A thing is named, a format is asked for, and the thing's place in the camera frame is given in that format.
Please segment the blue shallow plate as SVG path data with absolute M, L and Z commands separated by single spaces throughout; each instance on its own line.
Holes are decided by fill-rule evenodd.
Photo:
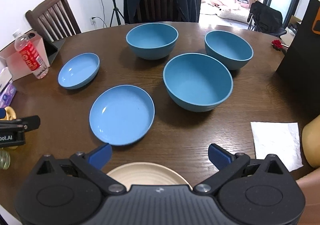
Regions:
M 69 90 L 87 85 L 100 68 L 100 58 L 94 53 L 83 53 L 70 59 L 60 70 L 58 84 Z
M 112 146 L 128 146 L 142 139 L 155 118 L 151 96 L 134 85 L 118 85 L 103 92 L 92 104 L 92 133 Z

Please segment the blue bowl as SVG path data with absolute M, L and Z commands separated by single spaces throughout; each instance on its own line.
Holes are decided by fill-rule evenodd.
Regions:
M 177 105 L 196 113 L 213 110 L 233 91 L 229 70 L 217 59 L 199 53 L 180 54 L 168 61 L 163 82 Z
M 146 23 L 131 29 L 126 35 L 126 42 L 137 57 L 158 60 L 173 51 L 178 37 L 179 33 L 173 26 Z
M 239 70 L 254 55 L 251 45 L 242 37 L 223 30 L 213 30 L 204 37 L 208 56 L 220 61 L 228 70 Z

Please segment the yellow cartoon mug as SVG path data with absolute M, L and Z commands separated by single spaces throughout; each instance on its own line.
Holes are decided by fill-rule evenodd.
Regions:
M 6 116 L 5 116 L 5 120 L 15 120 L 17 118 L 16 113 L 14 111 L 14 109 L 10 106 L 5 107 L 5 112 L 6 112 Z

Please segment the purple tissue pack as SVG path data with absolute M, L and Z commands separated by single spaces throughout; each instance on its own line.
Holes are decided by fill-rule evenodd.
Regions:
M 1 70 L 0 73 L 0 108 L 9 106 L 16 94 L 16 88 L 13 85 L 12 74 L 8 67 Z

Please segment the cream ribbed plate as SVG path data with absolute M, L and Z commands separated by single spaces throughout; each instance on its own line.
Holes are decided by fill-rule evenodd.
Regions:
M 132 185 L 180 185 L 192 186 L 174 170 L 151 162 L 133 162 L 118 166 L 107 175 L 123 184 L 127 191 Z

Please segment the pink white cardboard box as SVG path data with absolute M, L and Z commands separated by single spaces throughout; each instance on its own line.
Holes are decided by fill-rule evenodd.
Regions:
M 43 38 L 34 30 L 30 30 L 26 34 L 31 34 L 31 42 L 39 52 L 46 66 L 49 68 L 50 63 L 44 47 Z M 15 50 L 14 41 L 1 50 L 1 58 L 5 59 L 14 81 L 31 74 L 31 70 L 28 68 L 23 58 Z

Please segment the white paper napkin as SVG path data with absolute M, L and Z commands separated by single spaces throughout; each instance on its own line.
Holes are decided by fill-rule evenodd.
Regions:
M 288 171 L 303 166 L 298 123 L 251 122 L 255 157 L 277 155 Z

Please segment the red label water bottle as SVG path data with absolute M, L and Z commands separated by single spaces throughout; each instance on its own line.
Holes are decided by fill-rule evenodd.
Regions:
M 15 50 L 20 54 L 30 71 L 37 79 L 44 78 L 48 73 L 48 67 L 29 39 L 28 35 L 22 34 L 17 30 L 13 33 L 13 37 L 15 38 Z

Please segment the beige rounded object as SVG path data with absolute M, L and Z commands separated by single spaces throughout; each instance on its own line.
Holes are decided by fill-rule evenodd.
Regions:
M 306 160 L 313 168 L 320 166 L 320 115 L 302 131 L 302 147 Z

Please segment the left dark wooden chair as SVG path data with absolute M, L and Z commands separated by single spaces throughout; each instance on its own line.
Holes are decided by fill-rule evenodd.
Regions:
M 32 30 L 48 42 L 81 33 L 67 0 L 45 0 L 25 13 Z

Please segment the black box on table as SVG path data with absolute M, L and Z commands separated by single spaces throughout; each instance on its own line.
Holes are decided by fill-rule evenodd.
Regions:
M 314 116 L 319 115 L 319 46 L 319 0 L 310 0 L 277 73 Z

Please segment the red fabric flower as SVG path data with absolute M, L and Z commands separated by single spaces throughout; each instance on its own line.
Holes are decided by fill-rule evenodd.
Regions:
M 280 40 L 273 40 L 271 44 L 272 44 L 272 47 L 278 51 L 280 51 L 283 48 L 283 45 Z

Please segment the black tripod stand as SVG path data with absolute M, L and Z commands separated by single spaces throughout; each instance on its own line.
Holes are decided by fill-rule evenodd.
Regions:
M 113 18 L 116 19 L 117 25 L 121 26 L 121 19 L 124 20 L 124 16 L 122 15 L 119 8 L 117 7 L 116 0 L 112 0 L 112 3 L 113 3 L 113 11 L 112 11 L 112 16 L 110 20 L 110 27 L 112 27 Z

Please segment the black folding camp chair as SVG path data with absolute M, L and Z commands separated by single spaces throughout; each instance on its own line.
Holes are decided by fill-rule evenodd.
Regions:
M 251 5 L 247 18 L 248 30 L 257 31 L 280 38 L 287 31 L 283 28 L 283 17 L 280 11 L 256 1 Z

